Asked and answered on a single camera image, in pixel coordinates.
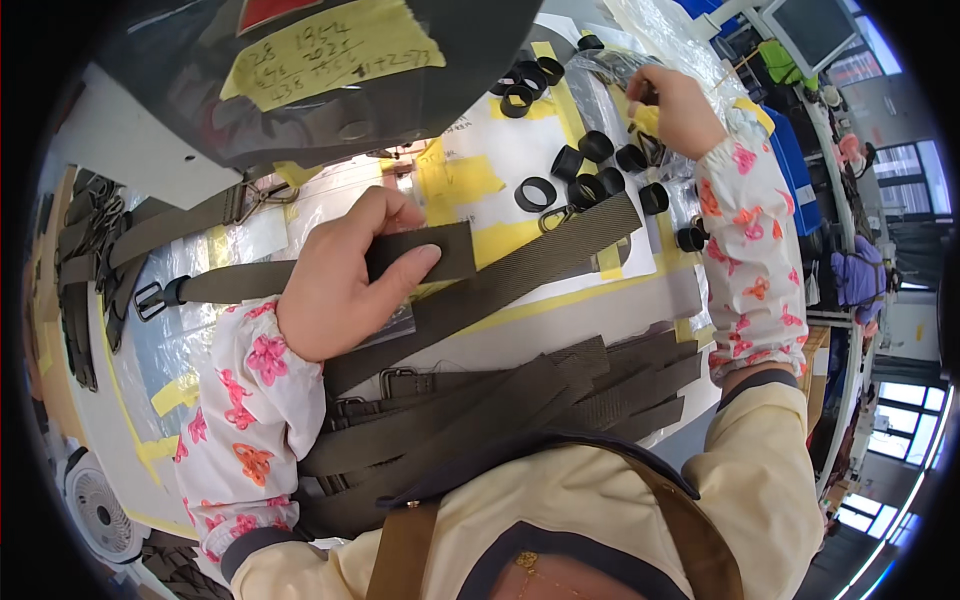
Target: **window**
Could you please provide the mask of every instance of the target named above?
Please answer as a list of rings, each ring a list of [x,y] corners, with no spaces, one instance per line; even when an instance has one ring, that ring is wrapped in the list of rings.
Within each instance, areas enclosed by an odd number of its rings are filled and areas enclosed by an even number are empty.
[[[867,449],[911,465],[922,465],[940,422],[946,395],[939,388],[880,383],[874,431]]]
[[[887,214],[950,214],[947,177],[932,140],[877,150],[874,173]]]
[[[844,525],[880,540],[886,535],[897,511],[898,509],[892,506],[851,493],[837,509],[837,518]]]
[[[844,3],[854,16],[860,36],[830,64],[827,70],[830,81],[841,87],[873,77],[901,73],[893,51],[870,17],[855,2],[844,0]]]

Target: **right hand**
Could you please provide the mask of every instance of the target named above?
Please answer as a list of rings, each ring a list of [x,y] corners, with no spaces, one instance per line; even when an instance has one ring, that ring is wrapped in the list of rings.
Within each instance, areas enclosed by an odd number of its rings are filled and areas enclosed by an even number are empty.
[[[667,148],[687,158],[700,158],[727,138],[727,130],[713,112],[696,80],[656,64],[641,66],[630,78],[627,99],[630,116],[652,85],[660,96],[657,128]]]

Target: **finger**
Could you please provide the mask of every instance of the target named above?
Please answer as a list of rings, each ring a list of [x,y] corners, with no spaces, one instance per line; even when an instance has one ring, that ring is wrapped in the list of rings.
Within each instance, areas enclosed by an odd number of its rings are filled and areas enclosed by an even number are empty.
[[[669,73],[670,69],[658,64],[644,64],[636,70],[627,83],[627,100],[639,102],[645,95],[648,85],[662,87]]]
[[[370,331],[379,330],[390,319],[396,308],[437,264],[440,255],[440,247],[433,244],[414,248],[395,260],[380,279],[367,287],[359,299],[358,308],[364,324],[372,327]]]
[[[391,222],[399,228],[417,228],[425,221],[423,212],[412,200],[396,190],[378,185],[367,188],[346,218],[355,229],[353,234],[362,236],[367,246]]]

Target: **blue plastic bin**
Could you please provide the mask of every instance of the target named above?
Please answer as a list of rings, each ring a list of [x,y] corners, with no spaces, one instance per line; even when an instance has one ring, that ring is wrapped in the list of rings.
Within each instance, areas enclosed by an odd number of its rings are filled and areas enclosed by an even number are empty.
[[[774,122],[774,133],[770,136],[770,145],[774,149],[777,163],[783,172],[783,178],[789,192],[793,195],[797,210],[793,213],[793,221],[797,225],[797,235],[809,235],[820,228],[820,206],[816,201],[800,204],[797,190],[810,185],[810,172],[806,168],[804,153],[800,150],[797,135],[793,133],[790,120],[772,108],[763,107]]]

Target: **black rubber ring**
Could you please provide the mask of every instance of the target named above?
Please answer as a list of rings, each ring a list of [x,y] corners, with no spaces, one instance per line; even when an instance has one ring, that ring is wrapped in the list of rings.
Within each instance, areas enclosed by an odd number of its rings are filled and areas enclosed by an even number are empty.
[[[583,164],[584,156],[580,154],[579,150],[570,146],[563,146],[557,153],[557,157],[553,159],[553,164],[550,166],[550,175],[558,180],[573,183],[577,179],[577,173]]]
[[[510,97],[517,96],[523,101],[520,106],[511,104]],[[526,85],[511,85],[503,92],[503,98],[500,99],[500,112],[511,119],[520,119],[526,116],[530,111],[530,106],[534,104],[534,93]]]
[[[536,187],[543,192],[546,197],[546,204],[537,204],[527,198],[526,192],[523,191],[525,187]],[[517,206],[527,212],[543,212],[557,201],[557,188],[553,186],[553,183],[542,177],[528,177],[514,190],[514,200],[516,200]]]
[[[640,189],[640,206],[648,215],[660,214],[670,206],[670,196],[662,184],[654,181]]]
[[[677,246],[684,252],[699,252],[705,244],[704,233],[697,228],[683,228],[677,231]]]
[[[537,66],[543,75],[546,75],[547,85],[556,85],[564,78],[564,66],[551,59],[550,57],[540,57],[537,59]]]
[[[566,200],[577,212],[584,212],[608,198],[607,188],[595,175],[584,173],[566,187]]]
[[[496,80],[496,83],[493,84],[493,87],[490,88],[490,93],[496,96],[502,96],[503,92],[507,91],[507,88],[511,85],[517,85],[520,83],[520,75],[514,69],[507,71],[506,75]]]
[[[627,182],[623,179],[623,174],[616,167],[607,167],[597,173],[597,178],[603,183],[607,195],[619,194],[627,188]]]
[[[613,156],[613,142],[604,135],[603,132],[592,130],[580,138],[577,142],[577,148],[584,154],[587,160],[593,162],[603,162]]]
[[[606,46],[603,45],[599,37],[590,34],[577,40],[577,48],[583,52],[584,50],[603,50]]]
[[[549,87],[546,80],[546,74],[540,70],[540,66],[532,60],[525,60],[514,65],[514,70],[519,74],[519,85],[525,85],[534,93],[534,100],[539,100],[546,88]]]
[[[643,151],[634,144],[627,144],[616,151],[616,164],[627,173],[637,173],[650,166]]]

